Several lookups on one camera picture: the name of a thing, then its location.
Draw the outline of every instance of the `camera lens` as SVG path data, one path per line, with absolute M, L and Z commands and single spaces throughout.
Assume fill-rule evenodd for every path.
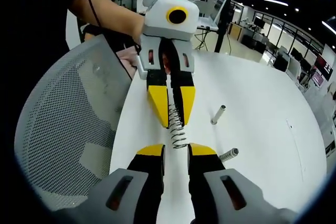
M 180 24 L 187 18 L 183 10 L 174 10 L 169 14 L 169 21 L 173 24 Z

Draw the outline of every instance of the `laptop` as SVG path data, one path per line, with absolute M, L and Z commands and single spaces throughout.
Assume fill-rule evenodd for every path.
M 217 0 L 213 11 L 209 17 L 200 17 L 198 19 L 198 27 L 206 28 L 207 26 L 210 30 L 218 30 L 217 23 L 219 21 L 220 12 L 222 11 L 227 0 Z

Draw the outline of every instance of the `cable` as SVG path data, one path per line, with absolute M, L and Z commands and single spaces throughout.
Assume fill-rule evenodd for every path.
M 99 22 L 99 19 L 98 19 L 98 16 L 97 16 L 97 14 L 96 14 L 96 11 L 95 11 L 95 9 L 94 9 L 94 7 L 93 7 L 92 1 L 89 0 L 89 3 L 90 3 L 91 10 L 92 10 L 92 12 L 93 12 L 93 15 L 95 16 L 96 22 L 97 22 L 98 26 L 101 28 L 101 24 L 100 24 L 100 22 Z
M 94 17 L 95 17 L 95 19 L 96 19 L 96 22 L 97 22 L 98 26 L 99 26 L 100 28 L 102 28 L 102 26 L 101 26 L 101 24 L 100 24 L 100 22 L 99 22 L 98 16 L 97 16 L 97 14 L 96 14 L 95 8 L 93 7 L 93 4 L 92 4 L 92 1 L 91 1 L 91 0 L 89 0 L 89 4 L 90 4 L 91 10 L 92 10 L 92 12 L 93 12 L 93 15 L 94 15 Z M 130 74 L 128 73 L 128 71 L 127 71 L 126 67 L 124 66 L 124 64 L 123 64 L 123 63 L 121 62 L 121 60 L 119 59 L 118 55 L 117 55 L 115 52 L 113 52 L 113 53 L 114 53 L 114 55 L 115 55 L 116 58 L 118 59 L 119 63 L 120 63 L 121 66 L 124 68 L 124 70 L 126 71 L 127 75 L 129 76 L 129 78 L 130 78 L 131 81 L 132 81 L 132 77 L 131 77 Z
M 206 42 L 205 42 L 205 38 L 206 36 L 208 35 L 208 33 L 210 33 L 210 30 L 209 29 L 206 29 L 206 30 L 202 30 L 202 33 L 201 34 L 195 34 L 195 38 L 200 41 L 201 43 L 195 48 L 195 50 L 200 50 L 201 48 L 205 47 L 206 50 L 208 51 L 208 47 L 206 45 Z
M 227 36 L 227 40 L 229 41 L 229 47 L 230 47 L 230 53 L 229 53 L 229 55 L 231 55 L 231 43 L 230 43 L 230 38 L 229 38 L 228 30 L 226 30 L 226 36 Z

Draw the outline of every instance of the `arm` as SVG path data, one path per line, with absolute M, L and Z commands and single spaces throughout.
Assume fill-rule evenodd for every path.
M 135 42 L 139 37 L 144 17 L 119 6 L 111 0 L 91 0 L 102 27 L 132 36 Z M 73 0 L 70 10 L 84 21 L 98 26 L 89 0 Z

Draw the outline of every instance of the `cylindrical rod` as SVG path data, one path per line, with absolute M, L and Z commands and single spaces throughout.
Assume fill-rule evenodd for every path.
M 223 114 L 223 112 L 225 111 L 226 107 L 225 105 L 220 106 L 219 110 L 217 111 L 216 115 L 214 116 L 214 118 L 211 119 L 211 123 L 212 124 L 216 124 L 218 119 L 220 118 L 220 116 Z

